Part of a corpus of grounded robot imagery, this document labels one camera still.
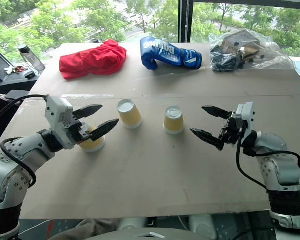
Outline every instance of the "cardboard sheet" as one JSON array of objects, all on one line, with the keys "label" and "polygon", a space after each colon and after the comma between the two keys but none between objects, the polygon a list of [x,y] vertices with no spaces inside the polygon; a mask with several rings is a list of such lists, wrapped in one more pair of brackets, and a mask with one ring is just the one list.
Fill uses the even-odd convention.
[{"label": "cardboard sheet", "polygon": [[[59,55],[98,44],[64,44]],[[255,103],[255,130],[276,133],[300,154],[300,77],[294,70],[247,70],[215,73],[209,66],[207,44],[176,44],[202,53],[200,70],[159,64],[156,71],[141,63],[139,46],[127,49],[123,69],[110,76],[89,75],[66,81],[55,58],[31,94],[63,96],[74,109],[91,104],[104,107],[85,119],[92,126],[119,117],[117,104],[132,98],[144,119],[130,130],[120,122],[106,135],[104,148],[85,153],[79,146],[62,150],[37,171],[21,209],[24,219],[88,219],[150,217],[260,211],[269,208],[266,192],[245,179],[236,167],[236,149],[218,151],[188,128],[218,136],[225,121],[201,109],[214,105],[235,110]],[[165,109],[179,105],[185,130],[168,135]],[[49,127],[45,102],[27,100],[2,136],[22,137]],[[241,156],[242,168],[262,181],[255,158]]]},{"label": "cardboard sheet", "polygon": [[[119,117],[117,98],[68,98],[75,109],[90,104],[104,107],[86,119],[92,126]],[[218,136],[225,121],[202,105],[235,109],[255,103],[255,129],[283,137],[300,154],[300,96],[134,98],[144,122],[124,128],[122,122],[106,136],[104,148],[85,153],[76,146],[63,150],[37,172],[37,184],[23,202],[24,219],[86,219],[166,216],[260,211],[268,196],[245,179],[236,167],[236,149],[218,151],[188,128]],[[166,107],[183,110],[185,131],[168,135],[163,129]],[[5,138],[26,136],[47,128],[43,101],[22,105]],[[262,181],[255,158],[241,156],[243,169]]]}]

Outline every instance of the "green foliage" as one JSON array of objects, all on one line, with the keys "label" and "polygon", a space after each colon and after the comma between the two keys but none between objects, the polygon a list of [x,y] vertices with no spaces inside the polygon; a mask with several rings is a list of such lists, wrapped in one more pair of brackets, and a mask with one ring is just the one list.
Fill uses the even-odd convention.
[{"label": "green foliage", "polygon": [[36,7],[39,0],[0,0],[0,23]]},{"label": "green foliage", "polygon": [[31,22],[33,31],[40,36],[52,40],[50,47],[58,48],[64,43],[82,43],[84,30],[75,28],[73,19],[66,14],[65,9],[57,7],[57,0],[47,0],[37,4],[39,13],[34,15]]},{"label": "green foliage", "polygon": [[126,39],[124,29],[129,23],[107,0],[76,0],[72,7],[83,10],[83,25],[91,31],[91,38],[117,42]]},{"label": "green foliage", "polygon": [[222,26],[224,24],[225,16],[226,16],[227,13],[228,14],[230,13],[230,17],[228,17],[227,23],[229,25],[231,25],[232,14],[233,14],[233,5],[229,4],[229,3],[219,3],[219,4],[214,3],[214,5],[212,5],[212,8],[214,10],[221,10],[222,11],[221,20],[220,20],[220,29],[219,29],[219,31],[221,32],[222,31]]},{"label": "green foliage", "polygon": [[277,14],[276,7],[249,5],[241,18],[246,21],[244,25],[247,29],[266,30],[271,27]]},{"label": "green foliage", "polygon": [[2,52],[11,61],[21,60],[17,47],[20,41],[18,31],[8,29],[0,24],[0,52]]},{"label": "green foliage", "polygon": [[166,0],[165,4],[156,12],[158,22],[156,29],[150,31],[154,37],[170,43],[178,42],[178,0]]},{"label": "green foliage", "polygon": [[8,29],[0,24],[0,52],[10,61],[22,63],[18,46],[26,44],[37,55],[46,51],[53,41],[47,37],[40,36],[40,33],[31,28],[21,28],[20,30]]},{"label": "green foliage", "polygon": [[[216,17],[213,19],[216,22],[221,22],[222,15],[217,13]],[[233,18],[233,16],[225,16],[223,19],[223,24],[225,26],[225,31],[227,32],[229,27],[236,27],[236,28],[244,28],[245,24],[242,21],[238,21]]]},{"label": "green foliage", "polygon": [[275,41],[283,51],[300,57],[300,10],[281,8],[276,28],[278,33],[274,36]]},{"label": "green foliage", "polygon": [[273,36],[285,53],[300,57],[300,9],[248,6],[242,19],[246,20],[246,28]]},{"label": "green foliage", "polygon": [[[217,34],[210,20],[217,16],[212,4],[195,3],[193,7],[191,41],[195,43],[207,42],[209,34]],[[151,29],[151,33],[170,43],[178,42],[178,0],[167,0],[163,7],[155,14],[159,25]]]},{"label": "green foliage", "polygon": [[[137,16],[135,20],[135,25],[143,30],[146,33],[148,24],[148,18],[153,15],[162,4],[161,0],[125,0],[126,3],[126,12]],[[152,18],[153,28],[156,28],[156,18]]]},{"label": "green foliage", "polygon": [[217,12],[212,4],[194,4],[191,33],[191,41],[193,43],[208,42],[209,34],[219,34],[215,25],[210,22],[216,16]]}]

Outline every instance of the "window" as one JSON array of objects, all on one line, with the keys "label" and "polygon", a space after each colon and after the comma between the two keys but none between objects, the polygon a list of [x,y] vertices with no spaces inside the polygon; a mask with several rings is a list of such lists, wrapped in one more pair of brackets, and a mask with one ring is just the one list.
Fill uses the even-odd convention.
[{"label": "window", "polygon": [[247,28],[273,41],[290,57],[300,57],[300,9],[229,3],[195,2],[191,42],[209,41],[209,34]]},{"label": "window", "polygon": [[64,43],[138,42],[149,35],[177,42],[178,4],[178,0],[0,1],[0,52],[20,64],[21,44],[48,61]]}]

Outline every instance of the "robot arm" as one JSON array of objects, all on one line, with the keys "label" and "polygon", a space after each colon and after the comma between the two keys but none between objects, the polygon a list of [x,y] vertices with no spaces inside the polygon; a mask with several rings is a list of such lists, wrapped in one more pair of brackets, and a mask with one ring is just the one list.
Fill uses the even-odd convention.
[{"label": "robot arm", "polygon": [[[285,141],[275,135],[253,130],[253,103],[239,104],[228,112],[214,106],[202,107],[214,117],[227,120],[218,138],[201,129],[190,130],[201,140],[222,151],[225,144],[237,144],[237,166],[251,181],[265,188],[270,201],[270,217],[280,228],[300,230],[300,156],[289,152]],[[248,176],[240,167],[240,148],[256,157],[265,185]],[[298,157],[298,162],[291,156]]]},{"label": "robot arm", "polygon": [[45,100],[45,117],[51,128],[7,139],[0,145],[0,239],[17,239],[21,206],[28,188],[36,183],[35,172],[40,167],[62,149],[72,149],[88,139],[96,141],[119,122],[110,120],[89,132],[80,119],[93,115],[102,105],[73,111],[66,99],[47,96]]}]

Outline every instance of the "blue boxing glove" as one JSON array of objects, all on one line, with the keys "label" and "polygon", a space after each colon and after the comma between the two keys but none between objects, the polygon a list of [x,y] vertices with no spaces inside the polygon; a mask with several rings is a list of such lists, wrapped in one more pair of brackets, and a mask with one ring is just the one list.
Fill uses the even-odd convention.
[{"label": "blue boxing glove", "polygon": [[167,41],[147,36],[140,40],[142,64],[149,70],[158,66],[155,60],[166,64],[199,69],[202,64],[202,55],[195,50],[177,48]]}]

